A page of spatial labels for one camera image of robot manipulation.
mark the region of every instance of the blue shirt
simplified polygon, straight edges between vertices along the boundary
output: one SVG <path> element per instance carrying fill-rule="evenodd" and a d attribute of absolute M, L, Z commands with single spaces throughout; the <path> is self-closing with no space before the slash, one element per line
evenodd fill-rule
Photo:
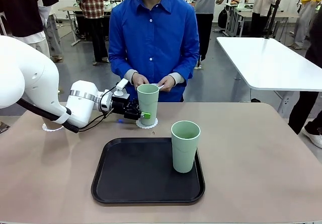
<path fill-rule="evenodd" d="M 125 0 L 111 13 L 109 60 L 112 72 L 124 78 L 137 70 L 152 83 L 177 72 L 184 79 L 160 102 L 179 102 L 199 57 L 199 37 L 194 9 L 183 0 L 161 0 L 150 11 L 142 0 Z M 128 84 L 131 99 L 137 98 Z"/>

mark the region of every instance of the black stand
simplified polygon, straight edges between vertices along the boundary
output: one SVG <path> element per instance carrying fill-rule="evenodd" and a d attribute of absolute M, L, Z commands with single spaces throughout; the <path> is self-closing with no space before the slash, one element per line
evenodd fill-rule
<path fill-rule="evenodd" d="M 275 17 L 276 17 L 276 13 L 277 13 L 278 7 L 280 5 L 280 2 L 281 2 L 281 0 L 276 0 L 276 3 L 274 5 L 273 4 L 271 5 L 270 11 L 268 12 L 268 17 L 270 18 L 271 13 L 272 13 L 272 8 L 274 8 L 273 15 L 272 15 L 272 18 L 270 20 L 270 24 L 269 24 L 265 39 L 268 39 L 270 34 L 271 34 L 273 24 L 274 24 L 274 21 L 275 21 Z"/>

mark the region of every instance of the gray cuff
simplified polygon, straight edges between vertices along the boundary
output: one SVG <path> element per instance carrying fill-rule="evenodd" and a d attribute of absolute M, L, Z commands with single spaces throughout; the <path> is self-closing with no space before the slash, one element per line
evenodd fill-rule
<path fill-rule="evenodd" d="M 134 69 L 129 69 L 127 73 L 124 75 L 124 78 L 127 79 L 131 83 L 131 85 L 133 84 L 132 77 L 134 73 L 138 73 L 138 72 Z"/>
<path fill-rule="evenodd" d="M 175 85 L 185 82 L 185 79 L 177 72 L 173 72 L 173 73 L 171 73 L 169 75 L 172 76 L 173 79 L 175 79 L 175 82 L 176 82 Z"/>

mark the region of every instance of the black pants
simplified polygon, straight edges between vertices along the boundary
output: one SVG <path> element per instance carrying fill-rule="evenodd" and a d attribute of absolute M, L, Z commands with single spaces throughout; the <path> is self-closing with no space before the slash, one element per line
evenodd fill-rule
<path fill-rule="evenodd" d="M 101 62 L 103 57 L 108 57 L 104 38 L 103 18 L 88 19 L 88 25 L 91 29 L 95 61 Z"/>
<path fill-rule="evenodd" d="M 250 36 L 261 38 L 264 34 L 264 29 L 267 25 L 268 17 L 263 17 L 260 14 L 253 13 Z"/>
<path fill-rule="evenodd" d="M 306 52 L 305 58 L 310 60 L 312 63 L 321 67 L 322 62 L 320 60 L 320 49 L 319 46 L 322 46 L 320 42 L 311 42 L 311 46 Z M 318 92 L 300 92 L 300 98 L 295 104 L 288 125 L 293 129 L 296 134 L 301 132 L 314 104 L 318 97 Z M 312 122 L 309 122 L 305 129 L 310 134 L 319 135 L 318 128 L 322 127 L 322 112 L 318 114 L 316 119 Z"/>
<path fill-rule="evenodd" d="M 208 51 L 213 14 L 196 14 L 199 33 L 199 55 L 203 61 Z"/>

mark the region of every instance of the person in plaid shirt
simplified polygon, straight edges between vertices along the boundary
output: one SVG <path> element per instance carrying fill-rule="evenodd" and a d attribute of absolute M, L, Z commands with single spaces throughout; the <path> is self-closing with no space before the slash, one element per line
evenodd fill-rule
<path fill-rule="evenodd" d="M 108 53 L 103 32 L 104 0 L 82 0 L 80 8 L 91 28 L 95 62 L 108 62 Z"/>

